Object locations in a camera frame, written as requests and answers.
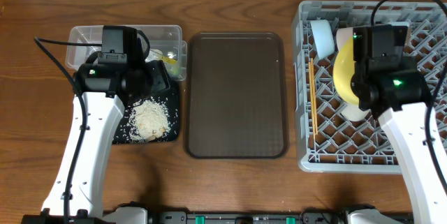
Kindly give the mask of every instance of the green light on rail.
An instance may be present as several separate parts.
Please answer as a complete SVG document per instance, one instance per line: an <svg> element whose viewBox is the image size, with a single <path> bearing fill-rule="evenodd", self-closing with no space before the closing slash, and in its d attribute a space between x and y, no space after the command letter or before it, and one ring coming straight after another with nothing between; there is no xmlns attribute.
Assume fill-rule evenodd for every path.
<svg viewBox="0 0 447 224"><path fill-rule="evenodd" d="M403 84L403 82L400 80L393 80L393 83L395 86L399 86L399 85Z"/></svg>

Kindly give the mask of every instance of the yellow plate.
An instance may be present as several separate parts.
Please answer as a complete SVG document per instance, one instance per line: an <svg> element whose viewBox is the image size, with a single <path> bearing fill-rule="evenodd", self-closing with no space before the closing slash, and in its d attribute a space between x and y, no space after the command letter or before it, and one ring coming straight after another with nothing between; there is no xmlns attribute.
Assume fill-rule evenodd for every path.
<svg viewBox="0 0 447 224"><path fill-rule="evenodd" d="M335 89L342 99L347 103L358 105L358 97L351 89L354 71L354 40L350 38L338 52L332 76Z"/></svg>

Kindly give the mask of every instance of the dish rack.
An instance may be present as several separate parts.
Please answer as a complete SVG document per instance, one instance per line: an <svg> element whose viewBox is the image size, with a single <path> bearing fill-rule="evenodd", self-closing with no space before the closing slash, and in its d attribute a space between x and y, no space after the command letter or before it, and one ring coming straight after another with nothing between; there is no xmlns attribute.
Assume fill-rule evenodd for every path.
<svg viewBox="0 0 447 224"><path fill-rule="evenodd" d="M393 148L371 113L359 122L343 117L347 104L332 82L337 52L314 64L318 134L312 136L309 101L309 60L317 57L310 21L328 20L333 35L338 28L368 25L377 2L303 1L292 23L295 66L298 165L306 172L401 173ZM386 2L376 22L410 22L411 37L404 56L415 57L418 70L433 92L447 60L447 21L435 3ZM434 106L439 133L447 149L447 84Z"/></svg>

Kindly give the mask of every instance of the chopstick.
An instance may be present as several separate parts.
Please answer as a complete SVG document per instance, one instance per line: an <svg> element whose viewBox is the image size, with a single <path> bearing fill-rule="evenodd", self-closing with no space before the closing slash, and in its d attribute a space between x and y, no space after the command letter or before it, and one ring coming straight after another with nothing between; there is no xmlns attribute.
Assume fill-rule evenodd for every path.
<svg viewBox="0 0 447 224"><path fill-rule="evenodd" d="M310 86L310 104L312 115L312 130L314 138L318 135L318 115L316 113L316 86L315 86L315 73L314 73L314 59L310 59L309 62L309 86Z"/></svg>

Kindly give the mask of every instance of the green clip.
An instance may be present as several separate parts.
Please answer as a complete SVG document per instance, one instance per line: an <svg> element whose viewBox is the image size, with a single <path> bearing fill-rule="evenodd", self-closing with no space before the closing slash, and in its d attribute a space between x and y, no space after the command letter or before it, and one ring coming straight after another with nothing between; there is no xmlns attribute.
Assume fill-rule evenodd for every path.
<svg viewBox="0 0 447 224"><path fill-rule="evenodd" d="M295 218L294 217L287 217L286 218L286 224L295 224Z"/></svg>
<svg viewBox="0 0 447 224"><path fill-rule="evenodd" d="M204 216L196 216L196 224L205 224Z"/></svg>

